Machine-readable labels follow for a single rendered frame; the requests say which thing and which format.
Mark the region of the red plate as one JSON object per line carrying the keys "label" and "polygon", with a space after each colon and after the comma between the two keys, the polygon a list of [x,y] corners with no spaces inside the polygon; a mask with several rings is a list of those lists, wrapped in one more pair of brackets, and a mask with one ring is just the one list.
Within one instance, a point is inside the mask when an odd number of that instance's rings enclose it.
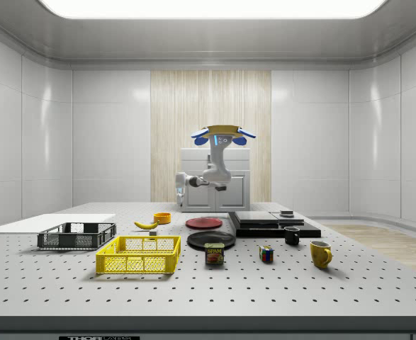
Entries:
{"label": "red plate", "polygon": [[197,217],[187,220],[185,225],[196,229],[213,229],[223,225],[223,221],[214,217]]}

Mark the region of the black plate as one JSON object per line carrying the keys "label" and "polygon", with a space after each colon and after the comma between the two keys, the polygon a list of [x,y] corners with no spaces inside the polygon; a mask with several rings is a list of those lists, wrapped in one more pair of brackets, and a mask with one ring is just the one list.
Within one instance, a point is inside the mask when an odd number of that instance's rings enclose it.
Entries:
{"label": "black plate", "polygon": [[197,232],[187,237],[188,244],[197,249],[204,249],[205,243],[223,243],[225,248],[228,248],[234,245],[235,241],[235,235],[227,232]]}

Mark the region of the white cabinet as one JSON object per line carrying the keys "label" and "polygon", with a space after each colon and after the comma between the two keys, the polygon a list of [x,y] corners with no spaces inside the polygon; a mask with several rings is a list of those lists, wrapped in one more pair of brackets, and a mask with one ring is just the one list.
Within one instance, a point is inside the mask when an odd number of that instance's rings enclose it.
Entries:
{"label": "white cabinet", "polygon": [[[230,212],[249,210],[249,149],[226,148],[223,152],[226,168],[232,178],[227,189],[217,191],[214,188],[188,186],[184,195],[181,210],[183,212]],[[181,171],[188,175],[200,176],[204,170],[210,169],[209,148],[182,148]]]}

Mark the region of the flat-sided can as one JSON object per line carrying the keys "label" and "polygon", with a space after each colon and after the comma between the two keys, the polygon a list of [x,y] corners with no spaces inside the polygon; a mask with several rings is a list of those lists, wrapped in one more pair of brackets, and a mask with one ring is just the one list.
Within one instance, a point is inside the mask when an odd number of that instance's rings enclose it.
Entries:
{"label": "flat-sided can", "polygon": [[223,243],[205,243],[205,255],[207,264],[223,264],[224,263],[224,248]]}

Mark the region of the yellow basket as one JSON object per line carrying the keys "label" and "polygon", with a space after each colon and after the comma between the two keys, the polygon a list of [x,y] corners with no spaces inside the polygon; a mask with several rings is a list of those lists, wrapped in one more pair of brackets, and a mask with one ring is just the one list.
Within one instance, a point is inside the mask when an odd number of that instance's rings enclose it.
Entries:
{"label": "yellow basket", "polygon": [[118,236],[96,252],[97,273],[173,273],[180,236]]}

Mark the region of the black stove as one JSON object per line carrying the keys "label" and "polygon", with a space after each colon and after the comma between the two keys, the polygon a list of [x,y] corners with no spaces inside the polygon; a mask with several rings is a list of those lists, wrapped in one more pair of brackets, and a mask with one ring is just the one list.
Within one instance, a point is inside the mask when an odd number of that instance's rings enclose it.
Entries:
{"label": "black stove", "polygon": [[303,218],[279,212],[237,211],[228,213],[237,237],[284,237],[284,227],[297,227],[300,237],[321,237],[321,230]]}

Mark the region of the dark grey basket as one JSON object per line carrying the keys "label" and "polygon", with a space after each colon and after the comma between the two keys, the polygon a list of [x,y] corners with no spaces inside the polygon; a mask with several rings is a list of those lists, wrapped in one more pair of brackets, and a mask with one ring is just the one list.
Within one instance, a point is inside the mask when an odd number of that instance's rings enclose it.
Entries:
{"label": "dark grey basket", "polygon": [[66,222],[38,234],[41,249],[98,249],[116,235],[116,224]]}

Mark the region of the black mug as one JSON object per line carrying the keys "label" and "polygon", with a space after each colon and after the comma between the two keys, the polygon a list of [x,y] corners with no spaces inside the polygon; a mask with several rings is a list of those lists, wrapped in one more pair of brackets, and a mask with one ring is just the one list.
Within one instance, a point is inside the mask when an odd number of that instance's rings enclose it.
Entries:
{"label": "black mug", "polygon": [[289,245],[298,245],[300,229],[298,227],[284,227],[285,242]]}

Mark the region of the white board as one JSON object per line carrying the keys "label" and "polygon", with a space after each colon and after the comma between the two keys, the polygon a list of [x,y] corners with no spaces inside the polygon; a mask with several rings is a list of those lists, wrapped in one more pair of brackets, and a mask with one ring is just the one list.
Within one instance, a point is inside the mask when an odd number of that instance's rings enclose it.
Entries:
{"label": "white board", "polygon": [[0,226],[0,233],[39,233],[65,222],[103,222],[114,214],[44,214]]}

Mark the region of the yellow mug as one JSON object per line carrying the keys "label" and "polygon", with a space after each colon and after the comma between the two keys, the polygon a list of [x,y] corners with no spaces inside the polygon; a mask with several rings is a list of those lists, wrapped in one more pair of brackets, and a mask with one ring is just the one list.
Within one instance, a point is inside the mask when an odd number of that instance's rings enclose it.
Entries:
{"label": "yellow mug", "polygon": [[331,245],[322,241],[311,241],[310,253],[313,264],[318,268],[327,268],[332,260]]}

